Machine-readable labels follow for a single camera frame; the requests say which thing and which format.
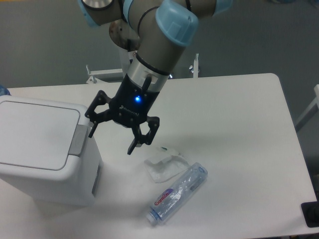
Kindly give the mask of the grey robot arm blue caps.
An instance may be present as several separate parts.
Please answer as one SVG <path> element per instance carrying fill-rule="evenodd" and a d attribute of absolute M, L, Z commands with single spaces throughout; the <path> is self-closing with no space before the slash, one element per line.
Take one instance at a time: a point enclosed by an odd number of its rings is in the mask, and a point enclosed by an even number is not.
<path fill-rule="evenodd" d="M 80 0 L 80 9 L 90 26 L 124 20 L 140 38 L 137 54 L 118 91 L 110 98 L 99 91 L 86 111 L 93 128 L 114 121 L 130 128 L 134 139 L 128 148 L 152 143 L 160 125 L 148 116 L 153 103 L 201 18 L 228 10 L 230 0 Z"/>

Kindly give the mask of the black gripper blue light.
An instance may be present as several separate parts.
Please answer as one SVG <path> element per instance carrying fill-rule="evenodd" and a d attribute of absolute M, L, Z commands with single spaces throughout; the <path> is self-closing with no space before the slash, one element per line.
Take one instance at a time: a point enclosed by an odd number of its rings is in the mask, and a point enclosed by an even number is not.
<path fill-rule="evenodd" d="M 136 147 L 141 147 L 143 144 L 151 145 L 160 126 L 160 118 L 149 117 L 148 112 L 158 95 L 158 92 L 144 91 L 127 75 L 113 98 L 108 97 L 103 90 L 99 90 L 85 112 L 86 118 L 93 123 L 88 137 L 92 138 L 98 124 L 113 120 L 132 129 L 134 139 L 128 148 L 128 155 L 131 155 Z M 103 105 L 109 105 L 109 108 L 96 113 L 97 106 Z M 148 123 L 147 134 L 142 134 L 140 128 L 140 124 L 144 122 Z"/>

